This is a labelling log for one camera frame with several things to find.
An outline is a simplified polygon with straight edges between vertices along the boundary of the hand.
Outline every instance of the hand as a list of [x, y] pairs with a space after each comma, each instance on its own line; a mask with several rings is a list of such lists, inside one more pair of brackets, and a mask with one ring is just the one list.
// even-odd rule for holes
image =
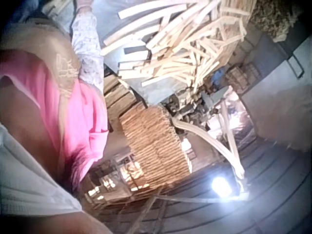
[[92, 9], [91, 5], [93, 3], [93, 0], [76, 0], [76, 5], [77, 5], [77, 11], [80, 9]]

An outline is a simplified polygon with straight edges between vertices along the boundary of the woman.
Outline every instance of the woman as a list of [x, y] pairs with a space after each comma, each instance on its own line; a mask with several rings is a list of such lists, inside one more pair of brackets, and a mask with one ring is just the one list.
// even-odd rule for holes
[[12, 25], [1, 38], [1, 215], [26, 220], [30, 233], [110, 233], [67, 192], [108, 134], [92, 0], [76, 3], [72, 46], [46, 25]]

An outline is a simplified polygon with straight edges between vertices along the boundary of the patterned sleeve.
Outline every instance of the patterned sleeve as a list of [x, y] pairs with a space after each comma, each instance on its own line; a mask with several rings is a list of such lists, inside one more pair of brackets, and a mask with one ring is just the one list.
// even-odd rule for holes
[[100, 55], [97, 19], [91, 12], [78, 14], [72, 29], [72, 46], [81, 61], [79, 78], [96, 86], [103, 93], [104, 59]]

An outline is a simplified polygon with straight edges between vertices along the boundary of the pink garment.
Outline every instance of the pink garment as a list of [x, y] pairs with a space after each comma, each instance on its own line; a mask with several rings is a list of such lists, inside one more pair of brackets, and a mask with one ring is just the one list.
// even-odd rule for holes
[[[8, 76], [40, 108], [44, 125], [59, 153], [59, 88], [49, 69], [37, 56], [22, 50], [3, 51], [0, 55], [0, 78]], [[103, 157], [107, 136], [105, 104], [95, 90], [77, 79], [67, 106], [62, 143], [65, 177], [72, 189], [92, 164]]]

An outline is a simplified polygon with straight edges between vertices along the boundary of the bundle of sticks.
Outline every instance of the bundle of sticks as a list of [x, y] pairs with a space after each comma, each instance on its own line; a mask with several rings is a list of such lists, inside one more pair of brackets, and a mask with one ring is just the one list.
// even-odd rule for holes
[[[119, 17], [160, 7], [164, 8], [112, 34], [104, 41], [106, 47], [101, 54], [154, 34], [146, 43], [150, 59], [119, 63], [118, 76], [122, 80], [141, 78], [142, 86], [172, 77], [193, 87], [196, 93], [203, 79], [218, 67], [223, 48], [244, 39], [247, 32], [242, 17], [250, 13], [222, 6], [221, 0], [156, 0], [123, 10]], [[157, 19], [161, 19], [159, 24], [138, 30]], [[225, 27], [237, 31], [237, 35], [227, 38]]]

